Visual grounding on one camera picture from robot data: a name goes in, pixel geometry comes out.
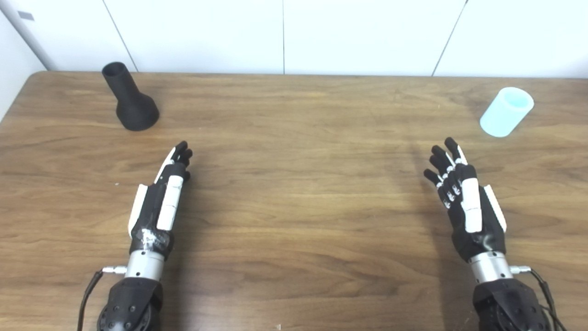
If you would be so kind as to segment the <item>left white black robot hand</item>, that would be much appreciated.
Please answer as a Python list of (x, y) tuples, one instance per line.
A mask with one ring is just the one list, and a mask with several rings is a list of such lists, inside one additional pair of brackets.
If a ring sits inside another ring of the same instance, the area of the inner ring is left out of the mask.
[(152, 184), (140, 184), (128, 222), (130, 253), (154, 252), (167, 260), (174, 249), (172, 228), (182, 187), (191, 178), (187, 167), (193, 155), (186, 141), (174, 146)]

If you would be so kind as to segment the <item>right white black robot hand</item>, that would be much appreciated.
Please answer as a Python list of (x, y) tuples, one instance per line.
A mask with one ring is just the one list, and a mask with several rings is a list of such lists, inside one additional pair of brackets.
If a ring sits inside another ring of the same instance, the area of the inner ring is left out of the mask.
[(506, 254), (506, 220), (491, 186), (481, 186), (476, 168), (452, 138), (433, 145), (424, 177), (432, 182), (453, 228), (452, 242), (468, 262), (482, 253)]

